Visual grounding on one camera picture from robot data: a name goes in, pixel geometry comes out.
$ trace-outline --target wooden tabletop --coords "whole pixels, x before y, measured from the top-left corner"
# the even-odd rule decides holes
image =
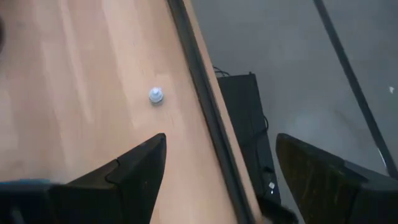
[[[242,182],[261,214],[192,6],[188,14]],[[236,223],[166,0],[0,1],[0,180],[69,182],[156,133],[165,174],[151,223]],[[161,106],[148,92],[161,87]]]

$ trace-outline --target wooden table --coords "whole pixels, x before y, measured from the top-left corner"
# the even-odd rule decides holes
[[[189,0],[188,15],[252,212],[259,211]],[[0,1],[0,180],[69,182],[156,133],[167,162],[151,223],[236,223],[166,0]],[[162,106],[148,92],[163,89]]]

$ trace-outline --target gray floor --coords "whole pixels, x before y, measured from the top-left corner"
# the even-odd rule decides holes
[[[278,133],[290,134],[386,174],[379,151],[312,0],[192,2],[213,64],[235,75],[248,71],[257,75],[262,107],[270,124],[269,138],[282,204],[299,213],[276,159],[275,139]],[[341,22],[338,29],[349,30],[343,17],[339,17],[347,13],[338,6],[344,2],[327,0],[326,5],[332,8],[332,16]],[[349,37],[347,34],[343,44],[356,41]],[[356,65],[360,67],[363,63],[361,57],[366,53],[357,51],[349,56],[356,55]],[[367,78],[363,76],[360,83],[367,82]],[[369,80],[367,88],[372,88],[371,83],[376,78]],[[380,88],[386,88],[386,94],[392,97],[388,86],[383,84]],[[378,95],[372,97],[372,101],[378,101]],[[394,108],[388,116],[393,116],[393,112],[396,114],[396,104]],[[383,120],[382,115],[377,116],[377,122],[388,126],[388,120]],[[398,146],[398,138],[394,138],[393,133],[388,139],[390,147]]]

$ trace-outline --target small white object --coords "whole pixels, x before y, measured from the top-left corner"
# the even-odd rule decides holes
[[[154,87],[149,92],[149,99],[152,103],[159,103],[163,100],[162,89]]]
[[[274,184],[274,183],[272,183],[272,182],[270,182],[270,183],[269,183],[269,185],[268,185],[268,187],[269,187],[270,189],[272,189],[272,190],[273,190],[273,189],[275,188],[275,184]]]

